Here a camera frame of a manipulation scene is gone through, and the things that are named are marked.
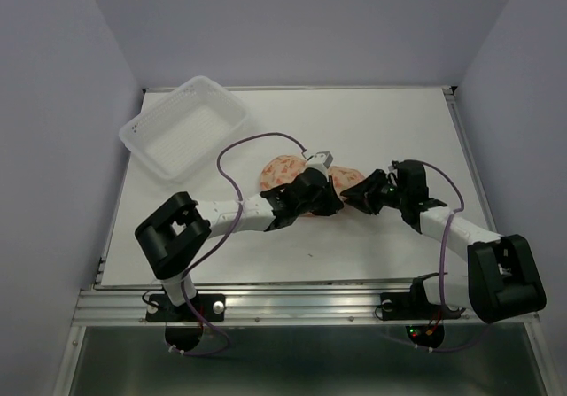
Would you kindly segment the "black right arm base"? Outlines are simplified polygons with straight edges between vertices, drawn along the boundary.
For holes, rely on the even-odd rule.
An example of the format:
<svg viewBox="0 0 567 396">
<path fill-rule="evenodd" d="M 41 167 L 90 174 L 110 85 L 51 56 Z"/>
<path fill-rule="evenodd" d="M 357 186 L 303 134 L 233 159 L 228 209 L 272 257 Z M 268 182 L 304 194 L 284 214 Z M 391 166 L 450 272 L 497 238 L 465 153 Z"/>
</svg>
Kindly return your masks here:
<svg viewBox="0 0 567 396">
<path fill-rule="evenodd" d="M 409 289 L 404 292 L 382 292 L 374 316 L 380 321 L 418 321 L 426 324 L 408 325 L 406 332 L 411 343 L 418 347 L 438 349 L 444 341 L 444 320 L 459 319 L 465 309 L 451 310 L 439 302 L 431 303 L 426 296 L 424 285 L 439 274 L 429 274 L 414 278 Z"/>
</svg>

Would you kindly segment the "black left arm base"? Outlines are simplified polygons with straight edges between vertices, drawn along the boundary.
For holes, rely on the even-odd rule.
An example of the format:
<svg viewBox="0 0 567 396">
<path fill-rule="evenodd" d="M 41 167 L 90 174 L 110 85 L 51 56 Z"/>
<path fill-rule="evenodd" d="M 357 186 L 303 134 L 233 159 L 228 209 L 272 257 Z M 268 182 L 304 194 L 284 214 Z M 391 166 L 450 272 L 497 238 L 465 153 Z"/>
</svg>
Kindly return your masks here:
<svg viewBox="0 0 567 396">
<path fill-rule="evenodd" d="M 228 334 L 218 323 L 224 321 L 225 301 L 222 294 L 197 294 L 186 303 L 174 306 L 161 292 L 145 292 L 145 320 L 165 325 L 164 339 L 170 353 L 187 357 L 206 357 L 231 346 Z"/>
</svg>

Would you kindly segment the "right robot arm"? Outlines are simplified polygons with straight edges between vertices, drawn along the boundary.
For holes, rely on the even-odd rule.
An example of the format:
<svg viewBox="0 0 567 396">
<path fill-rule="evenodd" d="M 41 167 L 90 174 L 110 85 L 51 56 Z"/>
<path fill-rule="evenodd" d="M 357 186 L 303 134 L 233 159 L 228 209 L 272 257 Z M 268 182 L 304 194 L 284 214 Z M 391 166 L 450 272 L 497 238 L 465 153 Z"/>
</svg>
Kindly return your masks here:
<svg viewBox="0 0 567 396">
<path fill-rule="evenodd" d="M 463 205 L 451 208 L 431 197 L 429 168 L 420 160 L 394 161 L 341 194 L 365 214 L 396 209 L 410 228 L 439 242 L 438 271 L 418 276 L 410 286 L 412 314 L 438 311 L 448 319 L 470 310 L 494 323 L 543 310 L 547 295 L 527 239 L 483 229 L 460 216 Z"/>
</svg>

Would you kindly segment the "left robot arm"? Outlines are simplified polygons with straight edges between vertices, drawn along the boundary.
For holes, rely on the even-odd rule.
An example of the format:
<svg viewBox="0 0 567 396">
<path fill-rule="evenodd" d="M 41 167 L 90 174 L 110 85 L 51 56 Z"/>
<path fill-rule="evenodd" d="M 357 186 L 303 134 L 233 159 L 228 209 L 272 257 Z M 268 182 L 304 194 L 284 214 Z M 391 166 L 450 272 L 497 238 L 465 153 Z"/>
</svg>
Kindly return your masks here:
<svg viewBox="0 0 567 396">
<path fill-rule="evenodd" d="M 344 204 L 333 179 L 308 167 L 290 183 L 244 200 L 197 201 L 177 192 L 135 230 L 135 238 L 167 295 L 176 319 L 191 318 L 199 305 L 190 263 L 209 239 L 220 243 L 237 232 L 269 232 L 291 226 L 301 215 L 332 216 Z"/>
</svg>

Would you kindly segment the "floral mesh laundry bag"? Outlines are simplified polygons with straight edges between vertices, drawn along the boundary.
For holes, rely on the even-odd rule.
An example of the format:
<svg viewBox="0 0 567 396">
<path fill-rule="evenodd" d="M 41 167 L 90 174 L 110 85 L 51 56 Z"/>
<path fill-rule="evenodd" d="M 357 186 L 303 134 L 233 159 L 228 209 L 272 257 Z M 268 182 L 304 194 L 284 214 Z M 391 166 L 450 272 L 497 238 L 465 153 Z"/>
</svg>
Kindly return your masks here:
<svg viewBox="0 0 567 396">
<path fill-rule="evenodd" d="M 299 173 L 306 169 L 305 164 L 305 159 L 291 155 L 278 156 L 271 160 L 260 173 L 260 192 L 270 190 L 284 183 L 291 183 Z M 344 199 L 341 193 L 364 180 L 364 175 L 358 170 L 348 167 L 337 167 L 333 164 L 331 164 L 326 176 L 333 178 L 335 190 L 342 200 L 342 209 L 344 207 Z"/>
</svg>

